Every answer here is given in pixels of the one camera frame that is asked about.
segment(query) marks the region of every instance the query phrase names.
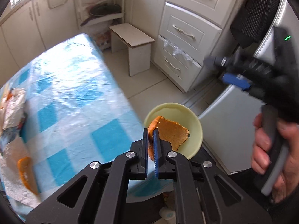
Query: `yellow bowl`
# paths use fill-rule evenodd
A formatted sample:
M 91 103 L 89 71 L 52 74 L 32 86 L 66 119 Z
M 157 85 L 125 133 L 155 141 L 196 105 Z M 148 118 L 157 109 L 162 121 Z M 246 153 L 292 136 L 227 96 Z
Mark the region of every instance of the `yellow bowl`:
M 191 159 L 199 151 L 202 144 L 202 127 L 197 116 L 187 107 L 176 103 L 165 103 L 153 108 L 144 120 L 144 126 L 157 117 L 163 116 L 168 120 L 178 122 L 190 131 L 190 137 L 178 148 L 178 152 Z

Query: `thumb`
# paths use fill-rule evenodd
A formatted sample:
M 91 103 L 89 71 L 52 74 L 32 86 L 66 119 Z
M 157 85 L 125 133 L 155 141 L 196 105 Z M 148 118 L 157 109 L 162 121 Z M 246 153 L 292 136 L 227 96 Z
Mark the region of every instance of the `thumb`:
M 281 136 L 286 139 L 290 147 L 290 155 L 299 160 L 299 128 L 296 123 L 287 123 L 279 119 L 277 128 Z

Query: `black sleeve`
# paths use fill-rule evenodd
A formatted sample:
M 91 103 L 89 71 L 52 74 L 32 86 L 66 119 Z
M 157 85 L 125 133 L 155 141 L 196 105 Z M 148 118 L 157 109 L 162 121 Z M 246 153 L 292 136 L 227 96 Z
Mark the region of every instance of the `black sleeve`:
M 230 177 L 269 212 L 273 224 L 299 223 L 299 186 L 283 201 L 272 204 L 272 198 L 264 196 L 253 184 L 253 179 L 256 175 L 257 173 L 250 168 L 240 173 L 232 174 Z

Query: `shelf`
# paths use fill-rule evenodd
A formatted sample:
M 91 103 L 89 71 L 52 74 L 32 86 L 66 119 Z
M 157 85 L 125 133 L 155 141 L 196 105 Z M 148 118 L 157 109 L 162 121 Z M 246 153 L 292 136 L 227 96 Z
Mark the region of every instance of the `shelf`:
M 100 17 L 100 18 L 95 18 L 93 20 L 90 20 L 87 24 L 85 24 L 83 27 L 86 26 L 90 26 L 90 25 L 94 25 L 100 22 L 105 22 L 105 21 L 109 21 L 109 20 L 113 20 L 113 19 L 117 19 L 117 18 L 122 18 L 124 16 L 124 13 L 115 13 L 115 14 L 109 14 L 106 15 L 104 17 Z

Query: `white refrigerator door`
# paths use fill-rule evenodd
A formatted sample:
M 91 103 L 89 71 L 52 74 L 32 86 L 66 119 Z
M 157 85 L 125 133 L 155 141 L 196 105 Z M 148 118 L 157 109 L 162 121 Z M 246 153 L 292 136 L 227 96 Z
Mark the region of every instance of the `white refrigerator door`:
M 299 62 L 299 20 L 286 0 L 281 0 L 273 25 L 288 29 Z M 269 29 L 258 47 L 255 57 L 274 62 L 272 29 Z M 251 167 L 255 131 L 252 122 L 260 112 L 261 105 L 261 101 L 239 88 L 229 86 L 199 116 L 204 142 L 228 173 Z

